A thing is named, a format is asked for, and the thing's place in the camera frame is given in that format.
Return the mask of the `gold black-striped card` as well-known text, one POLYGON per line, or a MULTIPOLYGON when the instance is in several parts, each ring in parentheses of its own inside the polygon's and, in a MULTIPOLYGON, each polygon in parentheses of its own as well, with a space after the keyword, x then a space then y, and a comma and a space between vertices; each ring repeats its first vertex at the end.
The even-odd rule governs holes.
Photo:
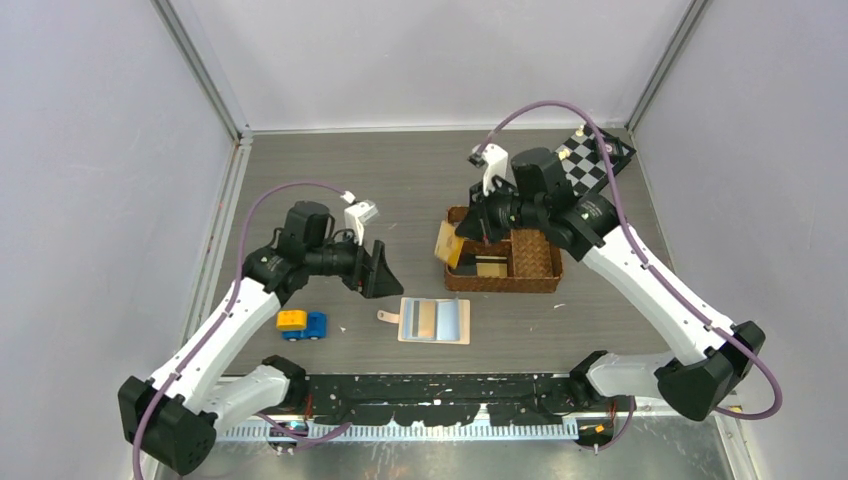
POLYGON ((415 300, 412 304, 411 337, 416 340, 434 340, 437 330, 438 302, 415 300))

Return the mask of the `beige leather card holder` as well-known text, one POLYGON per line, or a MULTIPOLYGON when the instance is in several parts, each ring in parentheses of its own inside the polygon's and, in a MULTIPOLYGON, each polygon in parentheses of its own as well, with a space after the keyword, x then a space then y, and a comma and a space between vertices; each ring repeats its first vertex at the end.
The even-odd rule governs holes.
POLYGON ((376 318, 397 326, 400 342, 469 345, 471 302, 467 299, 403 297, 399 311, 378 310, 376 318))

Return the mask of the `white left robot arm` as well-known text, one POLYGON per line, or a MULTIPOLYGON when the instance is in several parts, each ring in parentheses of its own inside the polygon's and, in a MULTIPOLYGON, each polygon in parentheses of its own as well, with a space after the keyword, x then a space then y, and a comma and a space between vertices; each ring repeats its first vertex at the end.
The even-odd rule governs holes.
POLYGON ((274 317, 313 276, 337 277, 362 297, 400 295, 380 240, 367 250, 364 227, 378 214, 369 201, 335 220, 317 202, 299 201, 271 241, 248 254, 228 293, 186 344, 147 379, 129 377, 118 391, 128 442, 179 475, 195 471, 218 435, 267 408, 298 412, 309 395, 305 370, 279 355, 228 386, 218 381, 260 326, 274 317))

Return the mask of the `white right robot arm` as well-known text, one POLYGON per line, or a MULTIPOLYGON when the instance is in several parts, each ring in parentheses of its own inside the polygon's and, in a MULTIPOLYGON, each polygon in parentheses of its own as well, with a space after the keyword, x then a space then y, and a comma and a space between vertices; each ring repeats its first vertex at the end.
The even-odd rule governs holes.
POLYGON ((537 147, 510 157, 489 144, 468 160, 483 177, 469 189, 458 236, 496 243, 520 229, 541 232, 614 286, 669 347, 663 354, 590 354, 569 374, 574 403, 591 411, 611 397, 651 397, 694 421, 717 411, 754 366, 765 342, 762 329, 710 307, 656 258, 608 199, 577 194, 555 152, 537 147))

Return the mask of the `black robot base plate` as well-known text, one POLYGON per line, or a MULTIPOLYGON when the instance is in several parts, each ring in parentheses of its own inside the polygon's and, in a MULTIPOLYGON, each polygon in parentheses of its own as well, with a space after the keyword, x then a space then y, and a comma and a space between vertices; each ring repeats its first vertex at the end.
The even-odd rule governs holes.
POLYGON ((605 398, 565 374, 312 374, 293 401, 264 414, 320 425, 465 426, 485 413, 493 426, 554 425, 575 413, 610 420, 631 401, 605 398))

